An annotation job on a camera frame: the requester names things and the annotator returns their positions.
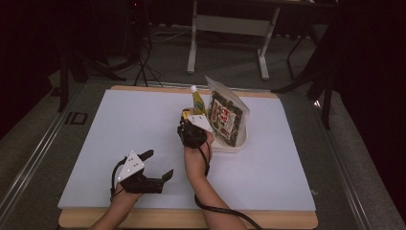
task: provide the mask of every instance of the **white tabletop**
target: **white tabletop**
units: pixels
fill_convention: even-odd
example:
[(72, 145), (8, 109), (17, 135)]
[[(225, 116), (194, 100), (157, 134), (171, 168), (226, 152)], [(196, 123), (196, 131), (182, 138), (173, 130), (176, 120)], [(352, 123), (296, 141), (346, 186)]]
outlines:
[[(207, 103), (208, 96), (202, 95)], [(248, 139), (238, 153), (215, 153), (209, 180), (236, 210), (315, 211), (279, 99), (241, 99), (250, 108)], [(154, 150), (144, 174), (174, 169), (159, 195), (143, 195), (137, 208), (197, 209), (176, 133), (192, 95), (107, 90), (58, 207), (108, 207), (111, 173), (132, 150)]]

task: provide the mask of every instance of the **cable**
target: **cable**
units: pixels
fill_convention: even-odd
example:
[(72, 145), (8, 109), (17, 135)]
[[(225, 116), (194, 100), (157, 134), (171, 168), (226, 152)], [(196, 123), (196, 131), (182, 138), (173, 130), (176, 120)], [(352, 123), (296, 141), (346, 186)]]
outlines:
[[(146, 72), (145, 72), (145, 67), (147, 67), (147, 69), (149, 70), (149, 73), (150, 73), (150, 74), (152, 75), (152, 77), (153, 77), (153, 80), (154, 80), (154, 81), (158, 81), (158, 83), (161, 85), (161, 87), (164, 87), (164, 85), (159, 81), (159, 79), (161, 78), (161, 73), (158, 72), (158, 71), (156, 71), (156, 70), (151, 69), (151, 68), (149, 67), (149, 65), (147, 64), (147, 62), (148, 62), (148, 60), (149, 60), (149, 56), (150, 56), (150, 52), (149, 52), (148, 47), (147, 47), (145, 44), (141, 44), (141, 45), (147, 50), (147, 58), (142, 58), (142, 57), (140, 57), (141, 69), (140, 69), (140, 71), (138, 72), (137, 77), (135, 78), (134, 86), (137, 85), (138, 78), (140, 78), (141, 74), (143, 74), (144, 81), (146, 82), (146, 87), (148, 87), (147, 77), (146, 77)], [(152, 72), (156, 72), (157, 74), (159, 74), (159, 77), (156, 77), (155, 74), (153, 74)]]
[[(194, 141), (194, 138), (193, 138), (193, 136), (192, 136), (192, 134), (191, 134), (190, 132), (189, 132), (189, 135), (191, 136), (194, 145), (197, 146), (197, 144), (196, 144), (196, 142)], [(207, 145), (208, 148), (209, 148), (209, 157), (210, 157), (212, 150), (210, 149), (210, 145), (209, 145), (209, 143), (208, 143), (207, 141), (206, 141), (206, 145)], [(205, 175), (207, 176), (208, 173), (209, 173), (209, 169), (210, 169), (210, 165), (209, 165), (210, 162), (207, 160), (207, 157), (205, 156), (203, 150), (202, 150), (200, 147), (197, 147), (197, 148), (199, 149), (199, 151), (200, 151), (200, 153), (201, 153), (201, 155), (202, 155), (202, 157), (203, 157), (203, 160), (204, 160), (204, 162), (205, 162), (205, 165), (206, 165)], [(196, 195), (194, 195), (194, 202), (195, 202), (196, 205), (197, 205), (199, 208), (201, 208), (201, 209), (204, 209), (204, 210), (207, 210), (207, 211), (216, 212), (216, 213), (234, 215), (234, 216), (237, 216), (237, 217), (239, 217), (239, 218), (242, 218), (242, 219), (247, 220), (249, 223), (251, 223), (255, 228), (257, 228), (257, 229), (259, 229), (259, 230), (263, 229), (263, 228), (262, 228), (261, 226), (259, 226), (259, 224), (257, 224), (253, 219), (249, 218), (248, 216), (246, 216), (245, 214), (243, 214), (243, 213), (241, 213), (241, 212), (239, 212), (239, 211), (236, 211), (236, 210), (233, 210), (233, 209), (217, 208), (217, 207), (213, 207), (213, 206), (204, 205), (204, 204), (202, 204), (202, 203), (199, 201), (199, 199), (197, 198)]]

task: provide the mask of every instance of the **small bottle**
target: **small bottle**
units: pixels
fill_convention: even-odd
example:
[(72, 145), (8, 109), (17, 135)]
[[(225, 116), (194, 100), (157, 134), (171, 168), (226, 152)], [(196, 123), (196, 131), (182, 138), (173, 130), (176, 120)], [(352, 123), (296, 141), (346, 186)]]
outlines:
[(199, 92), (197, 92), (196, 85), (191, 86), (191, 91), (193, 96), (193, 115), (207, 115), (206, 107), (204, 105), (203, 99), (199, 95)]

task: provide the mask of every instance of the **dark background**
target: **dark background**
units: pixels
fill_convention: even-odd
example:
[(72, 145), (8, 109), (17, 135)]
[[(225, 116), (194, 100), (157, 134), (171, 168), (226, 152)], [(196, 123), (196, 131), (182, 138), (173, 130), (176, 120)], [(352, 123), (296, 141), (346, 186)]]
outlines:
[[(73, 24), (62, 29), (72, 26), (71, 29), (80, 35), (78, 26), (88, 26), (84, 30), (88, 32), (97, 29), (101, 22), (115, 21), (117, 25), (122, 25), (123, 21), (117, 18), (125, 12), (120, 11), (120, 7), (115, 13), (119, 17), (108, 19), (98, 14), (100, 20), (95, 24), (94, 18), (86, 13), (92, 10), (88, 8), (88, 1), (67, 2), (75, 3), (71, 6), (77, 4), (83, 7), (70, 14), (76, 15), (74, 19), (77, 21), (68, 20)], [(192, 1), (174, 3), (173, 0), (158, 0), (148, 3), (149, 19), (153, 25), (191, 23)], [(1, 138), (52, 90), (48, 76), (59, 69), (55, 22), (75, 8), (61, 8), (53, 0), (8, 0), (0, 3), (0, 9)], [(231, 11), (222, 9), (216, 4), (208, 4), (202, 11), (242, 17), (255, 15), (259, 19), (268, 19), (268, 13), (272, 11), (270, 7), (242, 9), (230, 6)], [(331, 12), (314, 17), (310, 15), (314, 13), (282, 10), (275, 34), (295, 37), (305, 33), (304, 25), (310, 21), (331, 22), (324, 39), (325, 45), (320, 45), (323, 49), (316, 50), (323, 58), (314, 61), (320, 61), (322, 65), (326, 61), (336, 63), (338, 72), (334, 76), (334, 89), (341, 94), (388, 192), (399, 213), (406, 219), (406, 97), (403, 95), (406, 86), (406, 11), (396, 1), (343, 1), (341, 10), (333, 19)], [(108, 34), (117, 29), (112, 24), (109, 26)], [(115, 45), (123, 40), (124, 34), (120, 31), (115, 31), (117, 37), (106, 38), (102, 31), (93, 34), (95, 36), (80, 37), (101, 45), (100, 49), (96, 49), (98, 54), (88, 51), (97, 58), (106, 52), (123, 51)], [(339, 59), (328, 58), (343, 47), (346, 52)]]

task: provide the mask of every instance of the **human arm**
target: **human arm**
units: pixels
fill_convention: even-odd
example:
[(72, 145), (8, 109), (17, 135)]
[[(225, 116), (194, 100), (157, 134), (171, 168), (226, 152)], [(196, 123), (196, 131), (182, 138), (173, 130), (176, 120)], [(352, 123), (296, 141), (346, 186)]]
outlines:
[[(200, 148), (206, 159), (210, 161), (212, 158), (211, 145), (214, 141), (214, 137), (210, 132), (206, 132), (206, 135), (207, 144), (204, 143)], [(206, 206), (230, 209), (207, 179), (205, 174), (205, 161), (199, 149), (185, 147), (184, 152), (186, 174), (198, 200)], [(211, 230), (247, 229), (243, 221), (237, 216), (216, 213), (208, 210), (203, 210), (202, 212), (206, 224)]]
[(134, 208), (135, 203), (142, 194), (132, 194), (123, 190), (123, 186), (117, 183), (116, 192), (104, 215), (96, 221), (91, 230), (113, 230), (126, 219)]

